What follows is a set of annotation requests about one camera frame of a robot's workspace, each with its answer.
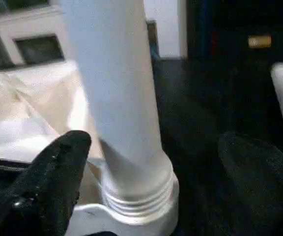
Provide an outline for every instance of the white plastic sheet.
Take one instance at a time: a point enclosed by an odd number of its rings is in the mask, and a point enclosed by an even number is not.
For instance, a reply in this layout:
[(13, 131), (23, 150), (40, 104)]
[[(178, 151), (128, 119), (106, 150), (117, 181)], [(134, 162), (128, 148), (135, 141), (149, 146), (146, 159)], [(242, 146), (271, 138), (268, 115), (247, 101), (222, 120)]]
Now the white plastic sheet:
[(89, 155), (102, 157), (74, 62), (0, 73), (0, 159), (31, 162), (73, 129), (88, 132), (93, 141)]

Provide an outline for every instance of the white wall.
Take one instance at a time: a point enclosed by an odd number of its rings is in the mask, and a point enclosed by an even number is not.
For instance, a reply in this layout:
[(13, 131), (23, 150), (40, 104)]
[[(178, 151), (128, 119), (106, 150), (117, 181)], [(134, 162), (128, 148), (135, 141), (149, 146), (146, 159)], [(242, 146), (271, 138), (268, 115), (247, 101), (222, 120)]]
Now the white wall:
[(144, 0), (146, 19), (157, 23), (162, 58), (187, 56), (186, 0)]

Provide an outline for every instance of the white base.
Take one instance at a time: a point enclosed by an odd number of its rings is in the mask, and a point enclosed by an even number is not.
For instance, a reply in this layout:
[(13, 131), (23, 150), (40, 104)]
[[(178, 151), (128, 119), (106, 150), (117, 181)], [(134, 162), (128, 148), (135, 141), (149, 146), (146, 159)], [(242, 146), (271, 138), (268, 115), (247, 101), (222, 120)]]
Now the white base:
[(85, 170), (80, 202), (86, 202), (84, 198), (91, 198), (97, 203), (75, 206), (65, 236), (86, 236), (99, 232), (112, 232), (118, 236), (169, 236), (172, 234), (178, 221), (179, 184), (176, 176), (173, 178), (173, 192), (168, 203), (158, 212), (134, 219), (134, 217), (120, 215), (102, 203), (99, 184), (93, 176), (89, 177), (91, 175), (89, 171), (89, 168)]

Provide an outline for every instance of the yellow label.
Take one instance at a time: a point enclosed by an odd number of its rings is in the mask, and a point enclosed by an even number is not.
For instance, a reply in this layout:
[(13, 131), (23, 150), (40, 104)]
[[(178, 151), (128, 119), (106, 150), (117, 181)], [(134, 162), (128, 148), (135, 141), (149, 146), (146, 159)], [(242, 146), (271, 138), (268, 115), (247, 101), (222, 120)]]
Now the yellow label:
[(249, 48), (270, 48), (271, 36), (249, 36)]

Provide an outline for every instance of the dark floor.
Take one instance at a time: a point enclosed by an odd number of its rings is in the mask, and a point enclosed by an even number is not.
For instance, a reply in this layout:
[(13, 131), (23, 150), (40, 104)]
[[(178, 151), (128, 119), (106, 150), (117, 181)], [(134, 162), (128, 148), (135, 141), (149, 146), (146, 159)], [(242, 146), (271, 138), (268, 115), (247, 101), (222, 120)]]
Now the dark floor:
[(240, 68), (180, 60), (154, 63), (163, 147), (180, 182), (174, 236), (257, 235), (217, 143), (234, 130), (283, 151), (283, 121), (269, 70), (247, 63)]

